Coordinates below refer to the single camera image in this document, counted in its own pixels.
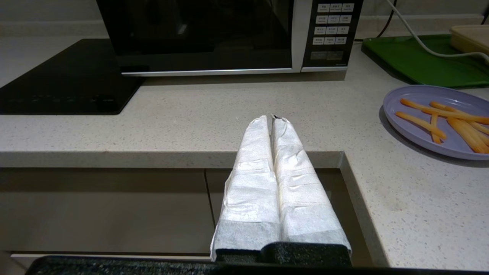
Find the purple plate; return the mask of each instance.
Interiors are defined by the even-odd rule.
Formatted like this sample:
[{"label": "purple plate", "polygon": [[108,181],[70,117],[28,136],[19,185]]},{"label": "purple plate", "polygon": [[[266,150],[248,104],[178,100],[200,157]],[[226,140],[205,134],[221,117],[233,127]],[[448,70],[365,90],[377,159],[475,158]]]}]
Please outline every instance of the purple plate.
[{"label": "purple plate", "polygon": [[434,143],[431,139],[431,134],[427,130],[396,116],[395,113],[401,111],[428,122],[431,119],[431,115],[402,105],[399,102],[401,98],[406,98],[426,106],[431,101],[436,101],[443,105],[452,106],[460,111],[481,116],[489,116],[489,101],[457,90],[427,85],[412,85],[397,88],[390,91],[384,98],[384,112],[389,122],[399,133],[417,145],[454,158],[489,160],[489,154],[474,153],[444,117],[438,117],[437,126],[445,132],[447,139],[441,144]]}]

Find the white paper towel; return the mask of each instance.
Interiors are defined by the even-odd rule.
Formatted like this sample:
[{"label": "white paper towel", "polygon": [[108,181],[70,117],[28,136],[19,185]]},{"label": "white paper towel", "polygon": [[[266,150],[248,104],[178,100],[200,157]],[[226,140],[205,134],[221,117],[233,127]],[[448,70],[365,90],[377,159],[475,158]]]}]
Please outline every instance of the white paper towel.
[{"label": "white paper towel", "polygon": [[272,127],[279,186],[282,240],[351,246],[292,124],[275,117]]},{"label": "white paper towel", "polygon": [[265,115],[246,129],[224,187],[219,222],[211,243],[216,249],[261,250],[281,240],[277,180]]}]

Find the microwave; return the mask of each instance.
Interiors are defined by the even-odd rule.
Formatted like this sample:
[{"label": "microwave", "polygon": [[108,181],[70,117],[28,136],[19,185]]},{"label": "microwave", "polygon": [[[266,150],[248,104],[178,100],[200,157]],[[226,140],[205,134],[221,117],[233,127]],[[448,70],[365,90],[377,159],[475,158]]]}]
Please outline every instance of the microwave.
[{"label": "microwave", "polygon": [[342,71],[363,0],[97,0],[122,74]]}]

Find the kitchen counter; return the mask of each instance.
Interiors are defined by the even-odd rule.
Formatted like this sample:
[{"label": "kitchen counter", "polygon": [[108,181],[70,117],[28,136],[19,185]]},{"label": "kitchen counter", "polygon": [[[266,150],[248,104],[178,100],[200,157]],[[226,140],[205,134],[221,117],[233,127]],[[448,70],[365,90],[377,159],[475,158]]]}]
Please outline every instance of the kitchen counter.
[{"label": "kitchen counter", "polygon": [[[79,37],[0,38],[0,86]],[[1,115],[1,167],[231,168],[248,123],[276,114],[313,164],[341,168],[374,261],[489,270],[489,162],[425,151],[399,136],[384,96],[406,84],[355,45],[334,74],[149,79],[119,115]],[[464,90],[489,99],[489,89]]]}]

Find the wall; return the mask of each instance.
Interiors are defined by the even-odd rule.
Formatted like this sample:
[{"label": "wall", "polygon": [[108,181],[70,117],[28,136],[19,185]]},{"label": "wall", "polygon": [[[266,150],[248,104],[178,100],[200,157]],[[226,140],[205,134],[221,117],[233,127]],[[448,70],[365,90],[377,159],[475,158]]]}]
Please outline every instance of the wall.
[{"label": "wall", "polygon": [[[482,14],[489,0],[398,0],[406,15]],[[362,15],[387,15],[384,0],[365,0]],[[0,21],[83,21],[101,19],[95,0],[2,0]]]}]

